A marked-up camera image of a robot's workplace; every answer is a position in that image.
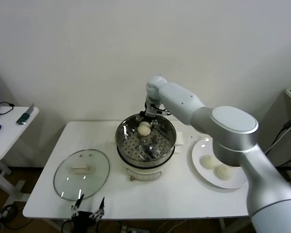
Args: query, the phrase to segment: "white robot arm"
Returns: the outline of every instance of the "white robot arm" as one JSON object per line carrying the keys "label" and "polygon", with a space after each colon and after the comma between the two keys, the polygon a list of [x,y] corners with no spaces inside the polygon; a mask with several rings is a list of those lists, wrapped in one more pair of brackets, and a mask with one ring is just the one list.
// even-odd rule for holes
{"label": "white robot arm", "polygon": [[291,233],[291,186],[257,144],[259,123],[253,116],[234,107],[207,108],[195,94],[161,76],[149,79],[146,90],[146,116],[155,117],[163,104],[182,123],[209,134],[220,161],[243,168],[257,233]]}

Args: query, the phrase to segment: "floor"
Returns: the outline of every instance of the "floor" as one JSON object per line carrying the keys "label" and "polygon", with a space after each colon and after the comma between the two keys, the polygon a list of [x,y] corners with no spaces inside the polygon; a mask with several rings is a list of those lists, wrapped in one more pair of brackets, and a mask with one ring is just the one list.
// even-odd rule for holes
{"label": "floor", "polygon": [[[26,180],[26,184],[22,189],[25,193],[30,193],[36,181],[39,178],[40,170],[23,170],[23,169],[12,169],[10,176],[5,178],[12,184],[16,184],[18,180]],[[8,195],[0,189],[0,209],[4,205]],[[24,203],[16,202],[18,208],[25,206]],[[230,224],[234,219],[226,219],[226,224]],[[18,212],[17,217],[9,223],[10,227],[17,228],[26,224],[30,219],[25,218],[21,211]],[[181,223],[183,220],[152,220],[152,221],[101,221],[98,231],[100,233],[119,233],[121,226],[126,225],[128,227],[134,227],[138,229],[147,229],[150,233],[219,233],[221,232],[219,220],[217,219],[192,219]],[[48,225],[45,221],[35,219],[28,226],[20,230],[10,230],[6,227],[3,228],[0,233],[58,233],[59,231]],[[94,229],[89,229],[88,232],[93,233]],[[241,230],[240,233],[254,233],[252,226],[248,226]]]}

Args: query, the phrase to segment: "table leg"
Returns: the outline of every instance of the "table leg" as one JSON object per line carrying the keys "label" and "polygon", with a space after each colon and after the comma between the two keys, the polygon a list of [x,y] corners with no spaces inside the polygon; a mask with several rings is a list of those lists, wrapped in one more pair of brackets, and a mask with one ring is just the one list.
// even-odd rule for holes
{"label": "table leg", "polygon": [[222,230],[221,233],[237,233],[245,226],[249,225],[251,222],[249,217],[242,217],[237,219],[235,222],[233,222],[231,225],[225,228],[225,230]]}
{"label": "table leg", "polygon": [[0,175],[0,188],[14,198],[21,199],[23,194]]}
{"label": "table leg", "polygon": [[5,171],[5,174],[7,175],[11,175],[12,172],[2,161],[0,161],[0,170]]}

